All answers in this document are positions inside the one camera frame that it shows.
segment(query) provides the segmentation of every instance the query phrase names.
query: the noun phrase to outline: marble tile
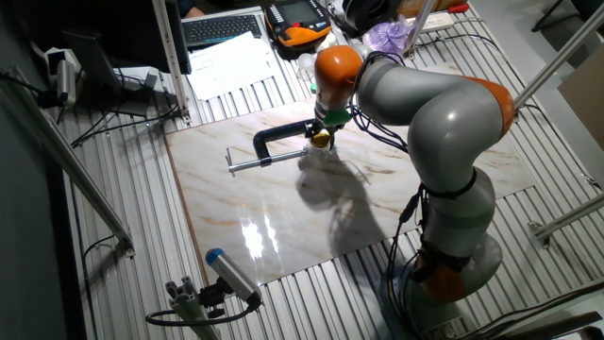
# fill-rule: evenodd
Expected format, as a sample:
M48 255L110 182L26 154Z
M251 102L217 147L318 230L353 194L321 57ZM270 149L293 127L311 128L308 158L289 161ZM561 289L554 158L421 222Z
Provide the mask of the marble tile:
M254 160L256 132L309 119L313 106L310 99L166 135L202 256L221 247L261 284L394 235L419 178L408 155L354 123L336 134L335 152L228 173L227 147L236 163ZM406 139L406 127L394 130ZM305 144L296 136L269 149L277 155ZM497 197L534 185L505 138L476 166L491 176Z

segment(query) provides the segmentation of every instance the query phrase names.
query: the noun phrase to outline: metal rod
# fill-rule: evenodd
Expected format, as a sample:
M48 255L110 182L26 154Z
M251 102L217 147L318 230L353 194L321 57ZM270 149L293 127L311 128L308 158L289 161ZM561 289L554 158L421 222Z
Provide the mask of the metal rod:
M228 156L227 156L227 160L228 160L228 172L230 172L231 174L235 174L235 172L237 172L237 171L242 171L242 170L245 170L245 169L249 169L249 168L260 166L260 160L246 161L246 162L239 163L239 164L231 164L230 163L231 162L231 160L230 160L230 152L228 151L228 149L226 150L226 153L228 154ZM299 150L299 151L288 152L286 154L272 156L271 157L271 161L272 162L287 161L287 160L290 160L290 159L302 157L302 156L304 156L304 155L306 155L308 153L309 153L308 149L304 148L304 149Z
M559 230L562 227L577 221L586 214L595 212L602 207L604 207L604 194L600 194L596 198L589 200L587 203L581 204L573 211L558 217L555 221L547 224L546 226L538 228L538 230L535 232L535 236L537 239L544 239L552 232Z
M419 37L419 34L422 33L422 28L424 28L428 16L432 12L432 9L434 9L434 4L436 4L436 0L425 0L424 4L422 5L422 9L420 9L419 13L417 13L417 16L415 17L415 29L411 33L407 51L410 51L415 45L415 42L417 42L417 38Z
M17 71L11 72L13 77L19 78ZM14 116L22 124L30 127L42 142L42 145L51 153L55 161L69 175L80 192L88 199L94 210L105 221L107 226L115 233L117 238L126 248L126 255L134 254L132 236L122 224L115 210L105 199L103 193L94 184L90 174L79 161L74 150L69 146L60 133L55 121L41 112L31 93L23 86L12 82L0 81L2 89L8 97L14 99L17 105L17 114Z
M170 20L168 19L165 0L153 0L153 8L155 9L155 16L158 20L159 34L162 37L161 42L163 43L163 49L166 52L168 68L170 69L170 76L174 83L176 100L178 101L181 118L184 123L190 123L191 116L189 115L189 104L187 103L187 96L185 95L184 87L182 85L182 74L180 73L180 65L178 65L178 56L174 46L174 38L172 37L172 29L170 28Z
M570 56L581 47L587 38L604 22L604 4L597 9L591 18L575 33L575 35L562 47L556 58L546 65L539 74L530 81L527 87L514 99L514 109L518 110L525 105L537 90L567 61Z

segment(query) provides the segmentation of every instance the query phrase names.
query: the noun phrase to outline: slotted metal table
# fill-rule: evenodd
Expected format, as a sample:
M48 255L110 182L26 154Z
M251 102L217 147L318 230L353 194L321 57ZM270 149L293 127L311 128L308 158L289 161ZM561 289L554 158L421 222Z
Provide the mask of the slotted metal table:
M239 12L255 14L263 29L258 11ZM418 43L464 34L495 40L472 8L454 17L458 22L452 28L421 34ZM268 43L266 32L263 33ZM339 43L346 43L341 34L337 36ZM456 62L466 76L504 85L512 96L525 84L505 54L476 38L436 42L419 49L406 63L423 68L450 61ZM209 101L196 100L186 84L192 118L189 125L174 119L163 124L125 127L97 135L76 150L130 228L136 250L136 256L128 258L116 241L110 240L91 251L86 261L91 274L92 306L86 299L82 263L77 260L89 338L94 338L92 314L101 339L196 338L188 328L161 328L144 321L149 313L169 309L164 289L167 281L179 282L181 277L191 276L198 288L202 284L163 135L311 97L309 82L295 76L295 61L280 59L273 53L270 64L279 70L272 78ZM160 77L163 86L171 90L169 77ZM529 103L540 107L532 98ZM158 116L161 112L152 108L149 114ZM94 112L67 117L61 125L62 133L73 141L100 118L102 114ZM115 127L140 119L110 113L103 125ZM539 110L521 109L509 135L537 185L497 200L495 219L488 232L503 248L503 264L485 287L459 302L464 318L452 325L457 334L604 276L602 210L556 231L549 249L543 249L527 227L529 221L550 222L599 194L579 176L583 170L576 155ZM67 177L65 189L71 197ZM401 208L407 200L408 197L401 197ZM76 253L83 251L77 241L80 236L85 249L111 235L78 190L75 199L69 199L69 210ZM379 281L391 242L359 249L264 284L260 289L265 305L260 312L218 326L218 330L224 339L399 338L387 326L378 300ZM418 230L400 236L406 258L419 244ZM228 315L235 315L244 306L232 298L224 308Z

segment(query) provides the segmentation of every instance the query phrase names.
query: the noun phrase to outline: orange device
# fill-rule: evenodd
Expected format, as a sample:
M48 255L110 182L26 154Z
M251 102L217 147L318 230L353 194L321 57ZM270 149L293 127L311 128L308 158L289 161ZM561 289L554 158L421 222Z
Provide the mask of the orange device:
M331 31L327 10L314 0L289 0L264 8L266 28L275 41L291 48L309 47Z

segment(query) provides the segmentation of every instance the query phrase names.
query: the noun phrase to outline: plastic bag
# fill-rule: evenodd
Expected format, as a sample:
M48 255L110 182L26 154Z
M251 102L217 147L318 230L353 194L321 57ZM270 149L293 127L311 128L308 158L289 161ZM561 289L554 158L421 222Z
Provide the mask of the plastic bag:
M395 23L377 24L362 36L362 43L375 51L391 52L403 56L407 48L407 36L414 24L407 23L404 16L399 15Z

